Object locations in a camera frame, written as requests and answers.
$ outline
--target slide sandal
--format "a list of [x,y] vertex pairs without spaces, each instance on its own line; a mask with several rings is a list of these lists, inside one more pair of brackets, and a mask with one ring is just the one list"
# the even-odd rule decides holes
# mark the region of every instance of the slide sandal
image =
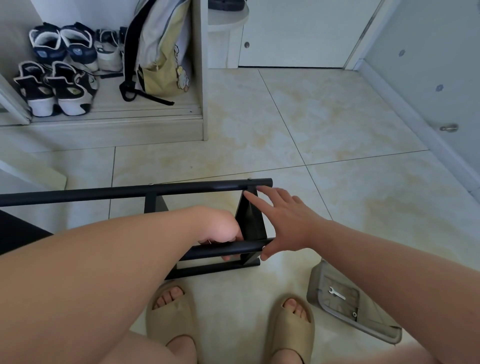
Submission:
[[[183,296],[154,310],[153,306],[162,293],[173,287],[180,287]],[[182,280],[174,280],[160,286],[148,302],[145,321],[147,336],[165,346],[177,336],[191,337],[197,350],[198,363],[204,362],[198,336],[195,302],[192,293]]]
[[[303,307],[309,322],[283,307],[289,298],[293,298]],[[314,338],[315,322],[310,305],[299,296],[284,294],[275,302],[270,311],[262,363],[270,363],[277,351],[290,349],[300,356],[304,364],[310,364]]]

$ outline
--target black bracket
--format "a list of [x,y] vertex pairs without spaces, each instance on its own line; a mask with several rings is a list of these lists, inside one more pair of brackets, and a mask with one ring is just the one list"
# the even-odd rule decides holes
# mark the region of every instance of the black bracket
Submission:
[[[165,195],[238,190],[246,190],[257,195],[256,186],[265,185],[271,187],[272,184],[272,179],[268,178],[3,194],[0,195],[0,207],[144,196],[144,213],[151,213],[168,211],[168,207],[163,199]],[[260,252],[265,245],[272,241],[272,239],[267,238],[262,213],[242,194],[235,219],[239,223],[244,241],[196,245],[180,261],[224,255],[240,255],[239,260],[178,269],[175,266],[166,279],[259,266],[260,259],[258,256]],[[4,211],[0,211],[0,254],[18,249],[50,235],[52,233]]]

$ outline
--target foot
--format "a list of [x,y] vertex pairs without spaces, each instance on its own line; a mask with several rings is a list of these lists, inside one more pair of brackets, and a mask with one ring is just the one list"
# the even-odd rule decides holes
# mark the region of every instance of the foot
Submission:
[[[153,309],[156,310],[163,307],[174,300],[183,296],[183,291],[180,287],[173,287],[170,290],[166,290],[155,302]],[[167,348],[172,353],[182,359],[183,363],[195,364],[197,363],[197,351],[195,349],[195,343],[190,336],[177,336],[173,338],[168,344]]]
[[[298,317],[302,318],[305,321],[308,321],[307,312],[301,306],[300,303],[295,301],[293,298],[289,298],[283,304],[283,307]],[[290,349],[282,349],[277,351],[274,356],[272,356],[271,364],[302,364],[302,359],[297,352]]]

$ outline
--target shoe cabinet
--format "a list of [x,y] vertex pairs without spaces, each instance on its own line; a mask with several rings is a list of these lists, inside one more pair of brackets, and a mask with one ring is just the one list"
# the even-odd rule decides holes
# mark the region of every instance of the shoe cabinet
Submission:
[[[16,32],[11,37],[24,41],[0,41],[0,47],[15,48],[15,55],[34,55],[28,41],[28,30],[40,22],[58,26],[82,22],[91,28],[118,29],[133,18],[138,0],[18,0],[0,5],[0,11],[17,14]],[[168,143],[208,139],[207,54],[208,1],[192,0],[192,37],[189,55],[193,73],[191,87],[185,94],[165,99],[174,101],[166,106],[141,96],[132,102],[123,100],[119,84],[123,77],[97,78],[99,90],[89,113],[81,116],[64,114],[36,118],[27,125],[0,126],[3,134],[27,152],[83,149]],[[13,59],[11,63],[24,61]],[[16,65],[0,73],[8,74]]]

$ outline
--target tile floor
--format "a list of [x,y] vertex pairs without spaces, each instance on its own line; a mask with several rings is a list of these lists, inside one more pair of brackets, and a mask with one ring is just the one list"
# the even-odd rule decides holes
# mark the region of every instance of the tile floor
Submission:
[[[271,177],[317,213],[480,269],[480,205],[355,72],[209,72],[210,140],[36,153],[69,175],[68,188]],[[0,175],[1,192],[32,188]],[[239,192],[168,196],[170,209],[234,211]],[[142,199],[9,208],[51,230],[143,211]],[[269,236],[273,227],[266,222]],[[258,363],[270,305],[305,295],[312,251],[260,267],[189,278],[209,363]],[[313,363],[389,345],[314,308]],[[132,327],[144,333],[141,316]],[[413,340],[405,334],[404,340]]]

